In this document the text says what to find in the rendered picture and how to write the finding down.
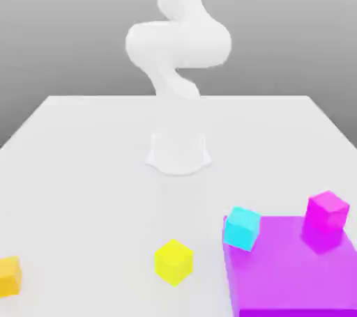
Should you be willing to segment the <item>small cyan cube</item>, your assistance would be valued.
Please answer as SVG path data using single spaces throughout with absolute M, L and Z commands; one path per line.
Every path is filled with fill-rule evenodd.
M 224 243 L 251 252 L 260 232 L 261 215 L 234 206 L 225 220 Z

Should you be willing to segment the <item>small yellow cube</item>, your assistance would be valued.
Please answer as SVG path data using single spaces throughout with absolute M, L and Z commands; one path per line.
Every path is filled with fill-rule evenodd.
M 154 255 L 155 273 L 171 286 L 177 286 L 193 271 L 193 251 L 171 239 Z

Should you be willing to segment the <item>small magenta cube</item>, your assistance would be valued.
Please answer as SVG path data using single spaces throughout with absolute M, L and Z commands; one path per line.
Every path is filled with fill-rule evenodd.
M 344 240 L 350 205 L 328 190 L 308 199 L 301 238 L 317 254 L 324 254 Z

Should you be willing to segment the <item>small orange cube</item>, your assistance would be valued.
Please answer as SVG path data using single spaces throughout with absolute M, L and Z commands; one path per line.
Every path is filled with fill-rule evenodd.
M 22 285 L 22 270 L 17 256 L 0 258 L 0 297 L 18 295 Z

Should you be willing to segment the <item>large purple box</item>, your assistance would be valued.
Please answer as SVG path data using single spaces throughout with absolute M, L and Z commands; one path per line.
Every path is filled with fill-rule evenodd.
M 357 250 L 301 216 L 263 216 L 252 251 L 223 244 L 233 317 L 357 317 Z

